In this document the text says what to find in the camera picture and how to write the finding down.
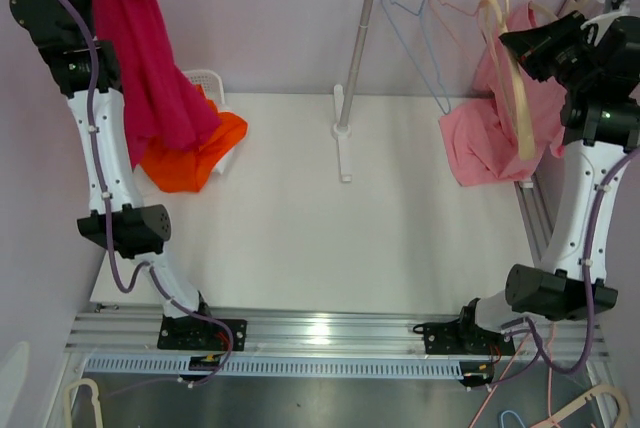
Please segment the beige plastic hanger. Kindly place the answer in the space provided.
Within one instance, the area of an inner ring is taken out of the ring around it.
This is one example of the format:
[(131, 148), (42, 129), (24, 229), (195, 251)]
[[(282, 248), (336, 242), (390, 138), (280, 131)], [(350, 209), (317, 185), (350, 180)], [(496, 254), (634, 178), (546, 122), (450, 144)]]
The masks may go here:
[(511, 125), (517, 138), (518, 156), (522, 161), (534, 158), (536, 144), (524, 80), (515, 57), (503, 48), (509, 77), (503, 77), (497, 52), (496, 38), (508, 34), (510, 0), (480, 0), (479, 8), (484, 15), (485, 36), (491, 59), (498, 75), (499, 85), (506, 103)]
[[(589, 2), (590, 0), (568, 0), (565, 3), (564, 7), (561, 9), (560, 14), (562, 16), (565, 16), (573, 11), (581, 12), (584, 8), (587, 7)], [(529, 11), (534, 15), (540, 15), (544, 21), (554, 22), (559, 19), (559, 16), (555, 12), (552, 12), (547, 7), (540, 5), (535, 1), (529, 2), (528, 8)]]

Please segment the pink wire hanger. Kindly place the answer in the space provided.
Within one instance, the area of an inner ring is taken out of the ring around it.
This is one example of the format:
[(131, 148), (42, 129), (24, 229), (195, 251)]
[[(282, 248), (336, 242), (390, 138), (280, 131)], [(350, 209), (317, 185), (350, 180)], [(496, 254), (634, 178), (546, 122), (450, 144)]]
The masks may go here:
[(457, 36), (456, 32), (453, 30), (451, 25), (448, 24), (446, 22), (446, 20), (441, 16), (441, 14), (439, 12), (439, 9), (437, 8), (437, 5), (439, 5), (440, 7), (452, 9), (455, 12), (457, 12), (457, 13), (459, 13), (459, 14), (467, 17), (467, 18), (470, 18), (470, 19), (473, 19), (474, 21), (477, 21), (479, 13), (480, 13), (480, 9), (481, 9), (481, 1), (482, 0), (477, 0), (475, 8), (472, 11), (470, 11), (470, 10), (463, 9), (459, 5), (451, 3), (448, 0), (427, 0), (427, 3), (429, 5), (433, 15), (435, 16), (436, 20), (445, 29), (447, 34), (453, 40), (454, 44), (457, 46), (457, 48), (463, 54), (464, 58), (466, 60), (468, 60), (468, 61), (471, 60), (471, 57), (470, 57), (470, 55), (468, 53), (468, 50), (465, 47), (465, 44)]

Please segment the pink t shirt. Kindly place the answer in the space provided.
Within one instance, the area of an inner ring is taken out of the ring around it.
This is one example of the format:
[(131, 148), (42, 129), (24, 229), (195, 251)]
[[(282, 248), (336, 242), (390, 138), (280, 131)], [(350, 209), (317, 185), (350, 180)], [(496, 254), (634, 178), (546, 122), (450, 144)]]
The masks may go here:
[(560, 111), (566, 90), (553, 79), (539, 83), (526, 73), (521, 76), (536, 148), (530, 160), (518, 154), (509, 60), (499, 32), (494, 31), (472, 82), (472, 89), (486, 96), (463, 102), (439, 121), (449, 167), (460, 185), (521, 181), (536, 170), (546, 150), (563, 156)]

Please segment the red t shirt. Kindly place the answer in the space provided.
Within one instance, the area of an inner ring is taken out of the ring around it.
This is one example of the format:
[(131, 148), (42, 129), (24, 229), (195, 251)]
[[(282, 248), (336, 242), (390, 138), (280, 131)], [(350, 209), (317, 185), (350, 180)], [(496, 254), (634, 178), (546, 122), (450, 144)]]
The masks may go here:
[(157, 0), (92, 0), (96, 36), (120, 66), (126, 142), (137, 165), (150, 141), (188, 150), (220, 126), (219, 116), (177, 67)]

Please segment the orange t shirt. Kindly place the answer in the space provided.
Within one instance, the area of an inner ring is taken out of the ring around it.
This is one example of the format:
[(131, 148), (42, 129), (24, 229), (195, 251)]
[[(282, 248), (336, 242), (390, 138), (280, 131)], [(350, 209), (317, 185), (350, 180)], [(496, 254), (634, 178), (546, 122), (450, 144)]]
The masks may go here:
[(222, 114), (213, 101), (204, 96), (209, 108), (219, 116), (221, 125), (202, 145), (190, 151), (176, 151), (165, 147), (159, 139), (149, 142), (140, 166), (163, 192), (199, 192), (211, 177), (216, 162), (231, 147), (236, 147), (247, 135), (248, 123), (235, 113)]

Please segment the white t shirt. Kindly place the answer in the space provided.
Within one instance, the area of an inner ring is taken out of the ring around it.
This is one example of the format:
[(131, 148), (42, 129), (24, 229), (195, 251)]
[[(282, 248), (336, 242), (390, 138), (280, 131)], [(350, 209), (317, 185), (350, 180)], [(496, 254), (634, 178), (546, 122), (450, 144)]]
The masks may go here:
[(214, 165), (211, 175), (223, 175), (228, 168), (230, 167), (234, 155), (236, 153), (236, 147), (232, 147), (229, 151), (227, 151)]

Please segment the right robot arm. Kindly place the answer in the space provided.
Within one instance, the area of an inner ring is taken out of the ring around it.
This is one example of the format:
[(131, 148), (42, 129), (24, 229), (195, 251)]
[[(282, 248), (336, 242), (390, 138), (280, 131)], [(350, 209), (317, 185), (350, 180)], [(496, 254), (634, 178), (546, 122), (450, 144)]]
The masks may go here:
[(610, 220), (620, 179), (639, 152), (639, 19), (611, 11), (592, 19), (580, 12), (499, 37), (511, 60), (538, 82), (554, 79), (566, 91), (564, 178), (547, 249), (536, 267), (514, 265), (497, 295), (472, 300), (455, 328), (471, 354), (497, 345), (501, 327), (518, 316), (581, 321), (613, 308), (606, 285)]

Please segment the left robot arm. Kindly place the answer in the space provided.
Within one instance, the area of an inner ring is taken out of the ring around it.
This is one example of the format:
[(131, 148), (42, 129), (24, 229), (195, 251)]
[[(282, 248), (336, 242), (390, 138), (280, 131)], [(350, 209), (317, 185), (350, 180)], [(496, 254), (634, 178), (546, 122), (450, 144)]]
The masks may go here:
[(81, 139), (89, 215), (80, 234), (106, 251), (123, 294), (145, 276), (160, 298), (162, 338), (179, 334), (194, 349), (209, 346), (216, 321), (199, 290), (174, 266), (167, 209), (145, 205), (133, 177), (124, 130), (124, 98), (113, 45), (95, 35), (92, 0), (10, 0), (65, 97)]

